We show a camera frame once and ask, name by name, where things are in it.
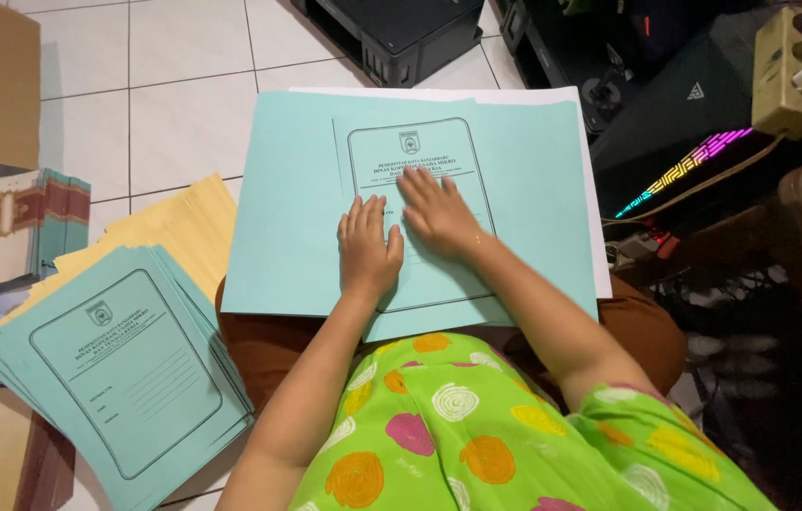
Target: white tiled floor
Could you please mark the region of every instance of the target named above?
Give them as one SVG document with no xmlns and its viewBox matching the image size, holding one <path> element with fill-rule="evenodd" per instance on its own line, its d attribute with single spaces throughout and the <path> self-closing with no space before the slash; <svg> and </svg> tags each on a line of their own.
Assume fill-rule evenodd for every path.
<svg viewBox="0 0 802 511">
<path fill-rule="evenodd" d="M 256 94 L 373 87 L 290 0 L 9 0 L 41 24 L 40 163 L 92 184 L 89 241 L 104 227 L 218 172 L 238 197 Z M 481 45 L 418 87 L 522 88 L 495 5 Z M 173 493 L 211 510 L 243 443 Z M 107 510 L 79 460 L 65 511 Z"/>
</svg>

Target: rgb lighting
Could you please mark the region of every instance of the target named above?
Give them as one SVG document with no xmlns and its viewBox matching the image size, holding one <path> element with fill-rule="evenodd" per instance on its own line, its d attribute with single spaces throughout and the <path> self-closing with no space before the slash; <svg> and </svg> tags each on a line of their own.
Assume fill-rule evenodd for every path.
<svg viewBox="0 0 802 511">
<path fill-rule="evenodd" d="M 644 203 L 645 200 L 656 195 L 668 185 L 671 185 L 672 182 L 679 177 L 688 174 L 690 169 L 693 169 L 710 158 L 715 157 L 720 153 L 720 151 L 725 149 L 726 145 L 731 144 L 739 138 L 742 138 L 746 134 L 750 133 L 753 129 L 754 128 L 737 129 L 735 131 L 727 131 L 725 133 L 718 133 L 708 136 L 703 140 L 701 145 L 695 147 L 687 157 L 681 158 L 681 161 L 678 163 L 678 165 L 669 169 L 661 178 L 656 180 L 656 183 L 650 185 L 649 188 L 647 188 L 639 197 L 625 206 L 625 208 L 622 209 L 618 215 L 615 215 L 615 217 L 620 218 L 625 213 L 637 207 L 638 204 Z"/>
</svg>

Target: light blue folder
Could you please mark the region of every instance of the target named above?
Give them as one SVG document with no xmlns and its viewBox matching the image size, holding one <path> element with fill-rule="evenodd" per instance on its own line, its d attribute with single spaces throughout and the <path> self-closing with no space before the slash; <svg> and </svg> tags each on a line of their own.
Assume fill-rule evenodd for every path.
<svg viewBox="0 0 802 511">
<path fill-rule="evenodd" d="M 329 122 L 321 118 L 327 115 Z M 457 179 L 472 187 L 468 202 L 483 215 L 485 228 L 596 317 L 576 116 L 576 105 L 568 102 L 495 106 L 260 95 L 223 310 L 327 315 L 340 295 L 335 230 L 349 199 L 378 190 L 396 200 L 391 177 L 373 169 L 424 159 L 445 161 L 450 171 L 477 167 L 480 179 Z M 336 158 L 329 155 L 335 151 L 327 140 L 332 133 Z M 296 148 L 285 147 L 285 141 Z M 359 165 L 372 171 L 358 173 L 360 183 L 375 188 L 354 183 L 352 150 Z M 395 200 L 389 220 L 403 207 Z M 302 207 L 279 205 L 286 203 Z M 409 235 L 408 244 L 418 252 L 417 261 L 405 262 L 396 294 L 380 304 L 384 314 L 372 321 L 364 340 L 506 320 L 499 302 L 469 270 L 436 261 Z M 417 303 L 432 305 L 411 307 Z"/>
<path fill-rule="evenodd" d="M 115 509 L 154 508 L 252 420 L 174 265 L 160 247 L 119 248 L 0 328 L 0 378 L 69 437 Z"/>
</svg>

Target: green floral dress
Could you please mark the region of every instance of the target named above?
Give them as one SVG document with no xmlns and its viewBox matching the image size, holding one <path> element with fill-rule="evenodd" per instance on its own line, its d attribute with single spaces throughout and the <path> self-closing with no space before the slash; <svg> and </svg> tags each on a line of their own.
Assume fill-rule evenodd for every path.
<svg viewBox="0 0 802 511">
<path fill-rule="evenodd" d="M 688 417 L 612 384 L 562 415 L 467 335 L 386 344 L 353 372 L 290 509 L 775 509 Z"/>
</svg>

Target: brown pants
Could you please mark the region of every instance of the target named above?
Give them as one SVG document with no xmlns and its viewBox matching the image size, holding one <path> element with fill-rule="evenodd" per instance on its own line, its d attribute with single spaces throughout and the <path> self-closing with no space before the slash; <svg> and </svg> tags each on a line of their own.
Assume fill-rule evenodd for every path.
<svg viewBox="0 0 802 511">
<path fill-rule="evenodd" d="M 225 280 L 214 308 L 221 336 L 234 359 L 256 414 L 287 376 L 325 321 L 319 317 L 236 315 L 221 312 Z M 678 381 L 687 349 L 684 335 L 666 311 L 636 289 L 611 277 L 612 297 L 599 300 L 599 322 L 630 353 L 664 395 Z M 517 339 L 504 353 L 552 396 L 559 393 L 526 342 Z"/>
</svg>

